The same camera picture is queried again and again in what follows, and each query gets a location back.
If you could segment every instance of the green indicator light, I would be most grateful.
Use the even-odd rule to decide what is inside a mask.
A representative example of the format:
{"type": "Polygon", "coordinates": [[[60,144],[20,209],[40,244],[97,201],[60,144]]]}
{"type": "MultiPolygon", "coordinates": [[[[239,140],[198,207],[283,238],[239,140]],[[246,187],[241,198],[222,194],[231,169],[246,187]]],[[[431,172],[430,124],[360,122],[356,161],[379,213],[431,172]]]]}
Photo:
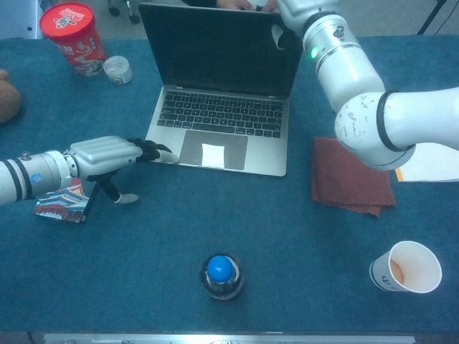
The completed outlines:
{"type": "Polygon", "coordinates": [[[314,47],[312,50],[311,50],[311,59],[315,59],[317,57],[317,54],[318,54],[318,48],[317,47],[314,47]]]}

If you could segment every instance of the paper cup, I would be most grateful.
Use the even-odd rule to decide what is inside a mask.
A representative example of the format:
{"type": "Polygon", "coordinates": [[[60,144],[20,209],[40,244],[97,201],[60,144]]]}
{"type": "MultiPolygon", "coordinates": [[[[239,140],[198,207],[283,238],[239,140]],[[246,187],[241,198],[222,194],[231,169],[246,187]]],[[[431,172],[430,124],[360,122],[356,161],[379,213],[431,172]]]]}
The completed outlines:
{"type": "Polygon", "coordinates": [[[437,257],[426,246],[417,242],[398,242],[390,251],[371,263],[372,282],[380,289],[390,292],[432,292],[442,280],[442,268],[437,257]],[[391,268],[391,260],[399,267],[399,282],[391,268]]]}
{"type": "Polygon", "coordinates": [[[68,2],[53,6],[43,13],[40,29],[79,74],[90,77],[102,70],[107,55],[90,7],[68,2]]]}

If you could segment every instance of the black cable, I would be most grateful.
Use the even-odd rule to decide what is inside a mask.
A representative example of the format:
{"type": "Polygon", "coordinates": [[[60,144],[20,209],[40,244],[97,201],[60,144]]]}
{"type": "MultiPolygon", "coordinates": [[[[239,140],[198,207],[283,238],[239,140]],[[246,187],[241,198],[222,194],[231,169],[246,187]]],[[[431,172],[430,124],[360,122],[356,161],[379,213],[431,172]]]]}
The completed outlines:
{"type": "Polygon", "coordinates": [[[32,337],[32,334],[29,332],[27,332],[27,338],[29,338],[29,341],[32,343],[32,344],[37,344],[37,342],[34,340],[34,338],[32,337]]]}
{"type": "Polygon", "coordinates": [[[424,25],[422,25],[421,30],[419,30],[417,34],[424,34],[425,30],[427,30],[430,23],[432,23],[432,20],[437,16],[438,12],[443,7],[443,5],[446,3],[446,1],[447,0],[437,0],[437,6],[435,6],[435,8],[432,10],[429,17],[426,19],[424,25]]]}
{"type": "Polygon", "coordinates": [[[443,27],[443,25],[446,24],[446,22],[448,21],[448,19],[453,15],[454,11],[456,10],[456,7],[459,5],[459,0],[456,1],[456,5],[454,5],[453,9],[451,10],[450,12],[450,15],[446,17],[445,21],[440,25],[440,27],[438,28],[438,30],[435,32],[435,34],[437,34],[443,27]]]}

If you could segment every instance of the chair leg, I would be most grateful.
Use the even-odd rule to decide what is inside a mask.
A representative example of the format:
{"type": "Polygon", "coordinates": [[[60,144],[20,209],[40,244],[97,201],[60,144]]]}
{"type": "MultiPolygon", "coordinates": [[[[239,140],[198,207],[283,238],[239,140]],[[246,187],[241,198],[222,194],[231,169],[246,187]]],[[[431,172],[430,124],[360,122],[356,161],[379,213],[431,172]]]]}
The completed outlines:
{"type": "Polygon", "coordinates": [[[112,0],[107,0],[107,2],[108,2],[108,11],[110,11],[110,14],[112,16],[119,16],[120,10],[113,6],[112,0]]]}
{"type": "Polygon", "coordinates": [[[132,8],[131,8],[131,3],[129,0],[125,0],[126,2],[126,6],[128,7],[128,11],[129,11],[129,19],[131,20],[131,22],[133,22],[133,24],[138,24],[141,22],[141,19],[139,18],[139,16],[137,14],[134,14],[132,12],[132,8]]]}

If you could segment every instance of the laptop screen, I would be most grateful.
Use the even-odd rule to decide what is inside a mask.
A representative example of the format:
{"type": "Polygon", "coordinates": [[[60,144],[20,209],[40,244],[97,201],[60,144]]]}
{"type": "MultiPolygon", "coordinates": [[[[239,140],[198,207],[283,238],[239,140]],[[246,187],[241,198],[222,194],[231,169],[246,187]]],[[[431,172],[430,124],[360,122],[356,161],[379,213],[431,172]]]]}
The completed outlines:
{"type": "Polygon", "coordinates": [[[165,85],[287,97],[301,40],[279,14],[139,6],[165,85]]]}

